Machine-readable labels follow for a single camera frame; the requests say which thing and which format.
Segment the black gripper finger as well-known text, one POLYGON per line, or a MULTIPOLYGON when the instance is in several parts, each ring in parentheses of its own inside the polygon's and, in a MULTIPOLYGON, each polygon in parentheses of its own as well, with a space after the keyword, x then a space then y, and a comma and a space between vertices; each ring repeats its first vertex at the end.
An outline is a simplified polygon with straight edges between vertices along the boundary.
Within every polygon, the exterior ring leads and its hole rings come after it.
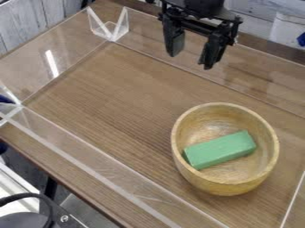
POLYGON ((166 50, 170 57, 175 57, 185 47, 185 30, 177 20, 171 19, 167 14, 162 18, 163 37, 166 50))
POLYGON ((202 49, 202 55, 198 60, 198 64, 203 66, 205 70, 211 69, 213 65, 222 59, 226 45, 226 35, 219 32, 213 32, 209 35, 207 42, 202 49))

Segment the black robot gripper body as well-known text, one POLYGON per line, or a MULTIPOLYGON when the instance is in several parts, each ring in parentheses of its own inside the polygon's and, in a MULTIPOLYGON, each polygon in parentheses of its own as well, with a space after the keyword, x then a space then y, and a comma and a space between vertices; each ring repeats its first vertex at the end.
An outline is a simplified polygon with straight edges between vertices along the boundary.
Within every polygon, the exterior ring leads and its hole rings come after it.
POLYGON ((177 20, 183 30, 190 30, 202 36, 219 32, 227 37, 227 44, 237 39, 239 25, 244 19, 223 7, 225 0, 161 0, 163 15, 177 20))

